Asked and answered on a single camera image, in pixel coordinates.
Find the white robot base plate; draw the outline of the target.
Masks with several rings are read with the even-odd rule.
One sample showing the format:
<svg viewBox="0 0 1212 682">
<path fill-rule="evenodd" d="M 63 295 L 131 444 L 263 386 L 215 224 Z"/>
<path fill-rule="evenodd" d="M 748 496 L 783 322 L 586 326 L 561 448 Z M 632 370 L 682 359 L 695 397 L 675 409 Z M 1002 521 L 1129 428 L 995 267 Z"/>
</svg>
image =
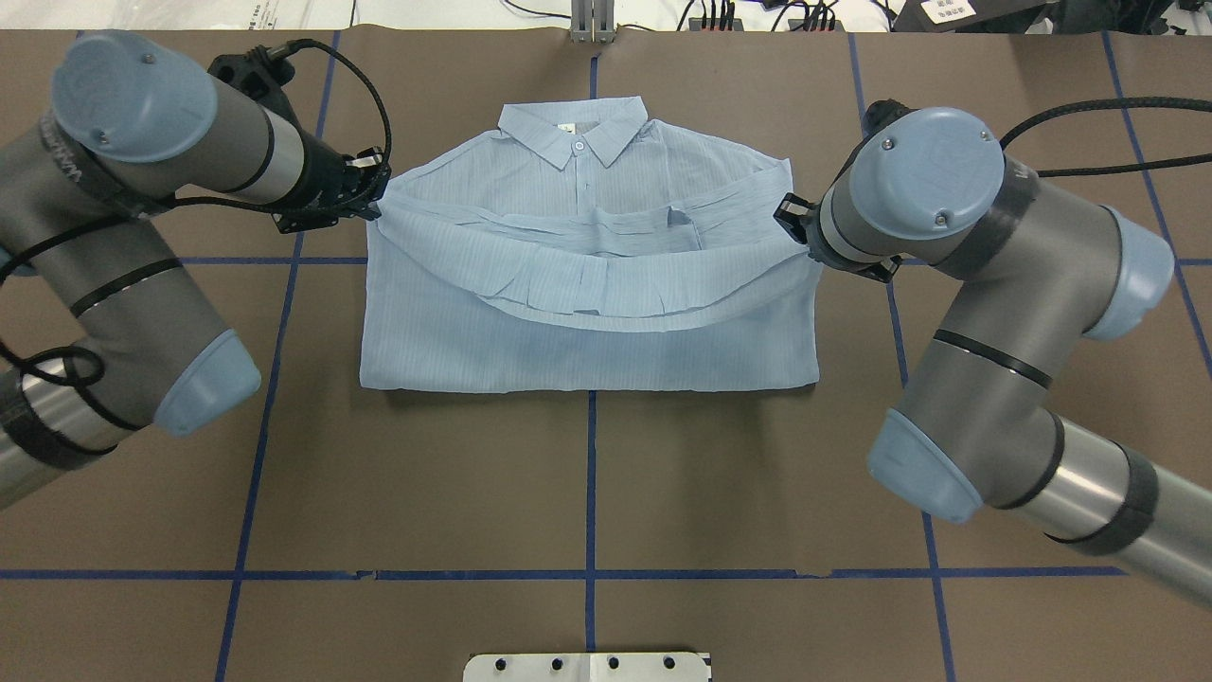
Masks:
<svg viewBox="0 0 1212 682">
<path fill-rule="evenodd" d="M 713 681 L 710 655 L 696 652 L 474 655 L 463 681 Z"/>
</svg>

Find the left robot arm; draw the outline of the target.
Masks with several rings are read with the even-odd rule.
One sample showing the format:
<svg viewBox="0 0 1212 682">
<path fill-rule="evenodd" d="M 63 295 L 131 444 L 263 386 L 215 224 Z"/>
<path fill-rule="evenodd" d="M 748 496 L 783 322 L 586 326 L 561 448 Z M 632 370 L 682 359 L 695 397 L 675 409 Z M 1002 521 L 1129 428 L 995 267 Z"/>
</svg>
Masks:
<svg viewBox="0 0 1212 682">
<path fill-rule="evenodd" d="M 284 92 L 290 58 L 336 47 L 295 39 L 199 65 L 138 33 L 78 38 L 48 111 L 2 148 L 2 280 L 36 276 L 82 338 L 2 346 L 2 506 L 101 462 L 145 426 L 190 435 L 255 396 L 261 372 L 152 220 L 187 206 L 271 217 L 278 233 L 377 219 L 383 143 L 335 151 Z"/>
</svg>

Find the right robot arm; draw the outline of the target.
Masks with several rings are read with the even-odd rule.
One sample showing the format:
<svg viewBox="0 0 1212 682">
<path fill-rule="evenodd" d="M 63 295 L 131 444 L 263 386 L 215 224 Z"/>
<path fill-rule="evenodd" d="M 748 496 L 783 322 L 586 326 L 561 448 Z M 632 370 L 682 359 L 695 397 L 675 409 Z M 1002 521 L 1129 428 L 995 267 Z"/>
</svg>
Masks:
<svg viewBox="0 0 1212 682">
<path fill-rule="evenodd" d="M 951 107 L 875 102 L 817 202 L 785 233 L 827 267 L 887 283 L 904 258 L 960 283 L 867 471 L 934 518 L 1012 512 L 1076 554 L 1207 607 L 1210 491 L 1047 409 L 1077 340 L 1115 340 L 1159 305 L 1168 242 L 1053 185 Z"/>
</svg>

